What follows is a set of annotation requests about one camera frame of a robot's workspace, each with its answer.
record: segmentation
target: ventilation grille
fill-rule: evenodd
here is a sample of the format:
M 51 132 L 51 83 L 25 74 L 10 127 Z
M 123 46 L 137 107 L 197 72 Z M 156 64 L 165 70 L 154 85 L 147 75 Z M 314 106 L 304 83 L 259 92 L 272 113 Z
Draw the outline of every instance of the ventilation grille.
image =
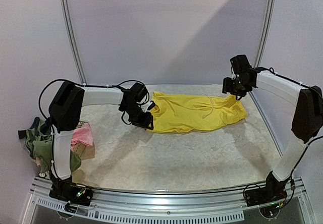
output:
M 37 204 L 49 209 L 65 212 L 64 204 L 57 200 L 51 200 L 43 197 L 38 197 Z M 101 210 L 89 210 L 88 219 L 100 220 L 116 224 L 222 224 L 244 220 L 243 211 L 235 211 L 226 214 L 200 216 L 200 217 L 134 217 L 129 215 L 116 215 L 106 213 Z

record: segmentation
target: clothing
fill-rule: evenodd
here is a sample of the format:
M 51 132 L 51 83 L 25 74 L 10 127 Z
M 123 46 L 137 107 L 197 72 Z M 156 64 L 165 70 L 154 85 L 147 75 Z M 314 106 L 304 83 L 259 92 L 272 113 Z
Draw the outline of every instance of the clothing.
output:
M 71 150 L 73 151 L 74 145 L 77 143 L 83 143 L 85 146 L 93 145 L 93 134 L 90 124 L 85 122 L 82 127 L 76 128 L 72 137 Z
M 240 101 L 200 95 L 164 94 L 154 92 L 154 133 L 184 133 L 192 130 L 213 131 L 247 117 Z
M 50 128 L 39 117 L 36 117 L 34 123 L 25 131 L 18 131 L 19 138 L 26 138 L 26 147 L 30 152 L 30 157 L 35 159 L 37 165 L 40 165 L 40 173 L 50 170 L 51 167 L 51 146 L 52 135 Z M 81 166 L 81 159 L 78 154 L 71 151 L 70 169 L 74 172 Z

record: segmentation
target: gray wall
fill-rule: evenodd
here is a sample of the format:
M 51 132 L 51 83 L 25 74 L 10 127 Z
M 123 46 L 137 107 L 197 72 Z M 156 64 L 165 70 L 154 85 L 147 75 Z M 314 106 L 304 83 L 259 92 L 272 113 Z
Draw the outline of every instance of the gray wall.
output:
M 323 88 L 322 61 L 322 0 L 275 0 L 261 66 L 274 67 L 282 75 Z M 285 149 L 294 110 L 269 93 L 260 90 L 254 92 L 281 148 Z M 323 222 L 322 170 L 323 141 L 319 140 L 311 145 L 296 172 L 305 183 L 317 223 Z
M 88 83 L 221 84 L 254 62 L 267 0 L 68 0 Z
M 0 223 L 17 224 L 36 175 L 18 140 L 52 79 L 79 81 L 60 0 L 0 0 Z M 43 99 L 48 108 L 54 87 Z

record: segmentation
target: pink cloth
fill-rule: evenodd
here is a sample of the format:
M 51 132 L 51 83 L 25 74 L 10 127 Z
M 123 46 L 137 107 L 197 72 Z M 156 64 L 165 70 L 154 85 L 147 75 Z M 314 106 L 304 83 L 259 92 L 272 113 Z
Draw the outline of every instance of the pink cloth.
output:
M 74 145 L 78 142 L 83 143 L 86 146 L 93 145 L 93 135 L 90 124 L 85 123 L 81 128 L 77 128 L 74 130 L 71 149 L 73 151 Z

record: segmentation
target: yellow cloth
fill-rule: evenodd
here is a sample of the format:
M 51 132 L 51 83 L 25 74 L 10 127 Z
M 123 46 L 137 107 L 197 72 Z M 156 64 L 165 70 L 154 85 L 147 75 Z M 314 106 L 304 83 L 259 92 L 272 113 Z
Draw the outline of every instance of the yellow cloth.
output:
M 247 117 L 233 95 L 221 98 L 154 92 L 152 100 L 156 103 L 150 110 L 154 129 L 148 131 L 155 133 L 213 131 Z

